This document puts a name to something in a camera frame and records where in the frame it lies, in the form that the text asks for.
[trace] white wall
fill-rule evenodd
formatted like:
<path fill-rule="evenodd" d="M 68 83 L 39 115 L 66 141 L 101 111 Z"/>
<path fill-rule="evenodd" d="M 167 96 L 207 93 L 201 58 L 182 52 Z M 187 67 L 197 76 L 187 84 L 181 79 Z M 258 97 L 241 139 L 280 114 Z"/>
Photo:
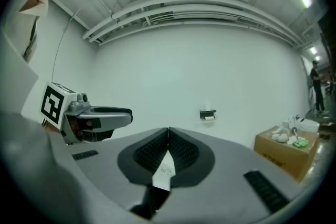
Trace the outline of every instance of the white wall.
<path fill-rule="evenodd" d="M 93 105 L 133 110 L 113 138 L 181 127 L 252 147 L 255 135 L 308 110 L 300 56 L 278 39 L 229 27 L 146 31 L 102 46 L 91 83 Z M 211 102 L 213 123 L 199 110 Z"/>
<path fill-rule="evenodd" d="M 22 115 L 26 118 L 38 122 L 43 120 L 39 114 L 43 90 L 46 81 L 51 81 L 56 51 L 69 19 L 68 14 L 49 0 L 47 17 L 37 21 L 37 48 L 29 66 L 38 75 L 38 80 L 22 109 Z M 91 65 L 98 45 L 83 40 L 81 36 L 84 31 L 76 21 L 70 22 L 59 46 L 53 82 L 89 95 Z"/>

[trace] floor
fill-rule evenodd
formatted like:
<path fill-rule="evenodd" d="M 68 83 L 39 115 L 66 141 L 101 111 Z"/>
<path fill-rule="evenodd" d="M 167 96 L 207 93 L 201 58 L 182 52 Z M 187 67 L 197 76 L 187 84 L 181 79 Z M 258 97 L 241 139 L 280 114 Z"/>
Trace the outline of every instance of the floor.
<path fill-rule="evenodd" d="M 313 111 L 306 115 L 306 118 L 320 122 L 336 124 L 336 95 L 327 95 L 324 100 L 324 105 L 329 110 L 328 116 L 316 116 Z M 336 133 L 331 133 L 330 136 L 320 138 L 319 146 L 314 157 L 314 160 L 301 184 L 308 186 L 317 183 L 319 179 L 324 177 L 329 168 L 329 164 L 333 160 L 336 152 Z"/>

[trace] person in black clothes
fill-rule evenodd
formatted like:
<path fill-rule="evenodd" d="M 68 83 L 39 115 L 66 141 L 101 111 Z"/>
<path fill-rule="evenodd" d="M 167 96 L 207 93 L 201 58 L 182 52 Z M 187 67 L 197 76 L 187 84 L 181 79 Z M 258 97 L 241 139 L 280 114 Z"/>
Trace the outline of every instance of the person in black clothes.
<path fill-rule="evenodd" d="M 314 91 L 316 93 L 316 112 L 321 114 L 326 114 L 328 111 L 324 110 L 324 104 L 323 104 L 323 96 L 321 91 L 321 80 L 323 80 L 323 75 L 320 75 L 317 73 L 317 64 L 318 62 L 313 61 L 313 68 L 310 72 L 310 77 L 313 81 L 313 87 Z"/>

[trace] cardboard box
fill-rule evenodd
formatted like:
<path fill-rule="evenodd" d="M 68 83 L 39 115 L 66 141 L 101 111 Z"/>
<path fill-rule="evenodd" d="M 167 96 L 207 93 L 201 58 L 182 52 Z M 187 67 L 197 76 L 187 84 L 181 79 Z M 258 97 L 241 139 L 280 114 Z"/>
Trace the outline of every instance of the cardboard box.
<path fill-rule="evenodd" d="M 287 143 L 279 143 L 270 137 L 275 126 L 256 136 L 254 151 L 275 163 L 283 170 L 292 175 L 297 181 L 302 181 L 306 175 L 318 147 L 318 134 L 298 131 L 298 136 L 309 141 L 309 145 L 304 148 L 297 148 Z"/>

